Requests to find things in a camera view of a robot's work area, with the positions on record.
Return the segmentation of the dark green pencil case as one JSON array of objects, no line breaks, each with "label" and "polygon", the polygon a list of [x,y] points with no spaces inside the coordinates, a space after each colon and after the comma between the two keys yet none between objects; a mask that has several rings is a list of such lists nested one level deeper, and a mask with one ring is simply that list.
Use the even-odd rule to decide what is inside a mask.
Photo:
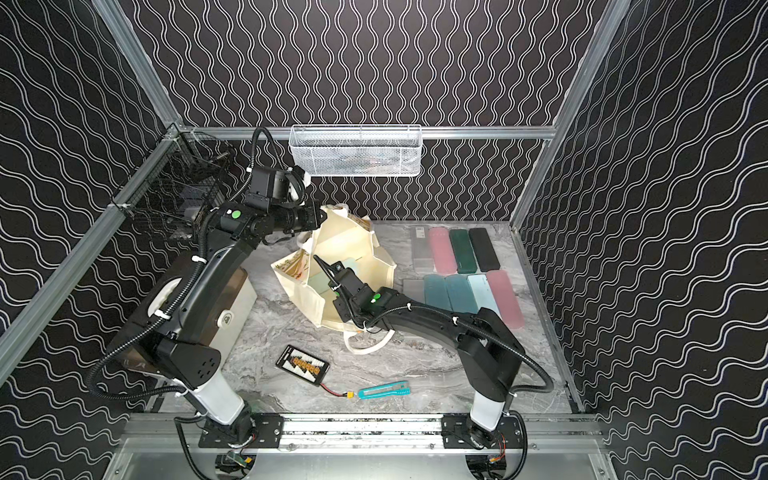
[{"label": "dark green pencil case", "polygon": [[478,266],[470,240],[469,231],[466,229],[450,229],[449,240],[459,274],[474,274]]}]

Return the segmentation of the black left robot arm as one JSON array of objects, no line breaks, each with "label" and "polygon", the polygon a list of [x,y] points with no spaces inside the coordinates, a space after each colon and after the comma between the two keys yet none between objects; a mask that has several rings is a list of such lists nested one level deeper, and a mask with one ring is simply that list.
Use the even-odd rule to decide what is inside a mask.
[{"label": "black left robot arm", "polygon": [[[115,401],[178,393],[215,423],[237,423],[245,415],[245,401],[220,372],[221,352],[202,343],[205,329],[213,322],[210,316],[216,301],[231,276],[269,235],[276,231],[288,235],[312,232],[327,218],[314,201],[298,207],[273,205],[265,210],[229,202],[211,212],[201,227],[198,252],[191,257],[192,271],[151,312],[145,327],[91,368],[85,379],[89,393]],[[129,394],[110,393],[98,385],[106,364],[133,346],[171,382],[169,386]]]}]

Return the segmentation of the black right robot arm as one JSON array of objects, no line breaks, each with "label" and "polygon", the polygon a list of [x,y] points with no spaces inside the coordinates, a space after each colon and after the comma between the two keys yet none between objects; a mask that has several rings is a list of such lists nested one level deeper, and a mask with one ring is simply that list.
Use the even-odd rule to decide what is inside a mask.
[{"label": "black right robot arm", "polygon": [[350,268],[323,267],[336,294],[341,320],[358,330],[382,328],[437,342],[458,355],[474,390],[471,425],[494,431],[511,400],[521,392],[549,393],[554,380],[488,308],[457,313],[418,302],[389,287],[373,290]]}]

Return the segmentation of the translucent grey pencil case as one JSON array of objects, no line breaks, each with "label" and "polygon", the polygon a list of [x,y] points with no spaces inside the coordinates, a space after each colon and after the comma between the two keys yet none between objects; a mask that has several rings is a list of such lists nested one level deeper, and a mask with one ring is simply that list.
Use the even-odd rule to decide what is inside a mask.
[{"label": "translucent grey pencil case", "polygon": [[425,283],[423,279],[403,279],[402,293],[413,301],[425,302]]},{"label": "translucent grey pencil case", "polygon": [[427,231],[428,228],[425,226],[414,226],[411,229],[412,265],[415,272],[424,275],[434,271],[434,260]]}]

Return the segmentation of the light blue pencil case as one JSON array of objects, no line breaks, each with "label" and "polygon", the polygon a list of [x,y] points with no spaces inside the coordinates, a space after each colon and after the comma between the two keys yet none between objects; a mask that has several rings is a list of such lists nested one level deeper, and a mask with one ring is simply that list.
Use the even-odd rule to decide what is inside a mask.
[{"label": "light blue pencil case", "polygon": [[497,315],[500,314],[498,305],[490,287],[490,283],[485,275],[468,275],[468,283],[472,290],[475,303],[479,309],[486,308],[492,310]]}]

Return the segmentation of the teal pencil case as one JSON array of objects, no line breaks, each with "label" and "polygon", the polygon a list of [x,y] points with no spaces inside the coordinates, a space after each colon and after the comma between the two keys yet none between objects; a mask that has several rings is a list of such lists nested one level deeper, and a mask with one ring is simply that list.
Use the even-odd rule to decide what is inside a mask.
[{"label": "teal pencil case", "polygon": [[423,282],[424,303],[431,307],[451,311],[452,305],[445,278],[441,275],[430,274],[423,278]]}]

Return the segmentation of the cream canvas tote bag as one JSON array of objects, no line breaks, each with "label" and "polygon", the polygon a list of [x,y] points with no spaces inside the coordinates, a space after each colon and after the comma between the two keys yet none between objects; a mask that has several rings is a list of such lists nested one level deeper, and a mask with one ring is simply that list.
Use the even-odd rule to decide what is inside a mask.
[{"label": "cream canvas tote bag", "polygon": [[366,329],[351,320],[340,317],[333,302],[340,298],[335,286],[322,270],[319,259],[337,273],[350,269],[359,280],[376,291],[391,288],[396,263],[381,246],[369,217],[357,217],[345,204],[321,207],[327,219],[321,227],[300,236],[299,249],[271,264],[280,285],[292,303],[316,327],[325,327],[343,333],[345,346],[354,355],[369,355],[382,349],[394,336],[386,328],[386,335],[378,343],[366,348],[355,348],[350,339]]}]

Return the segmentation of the black pencil case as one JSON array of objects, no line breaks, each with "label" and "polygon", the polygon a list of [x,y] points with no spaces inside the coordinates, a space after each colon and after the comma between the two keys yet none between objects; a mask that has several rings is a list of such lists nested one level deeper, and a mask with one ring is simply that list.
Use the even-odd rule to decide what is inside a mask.
[{"label": "black pencil case", "polygon": [[501,264],[488,231],[485,228],[472,228],[469,237],[479,269],[482,272],[499,270]]}]

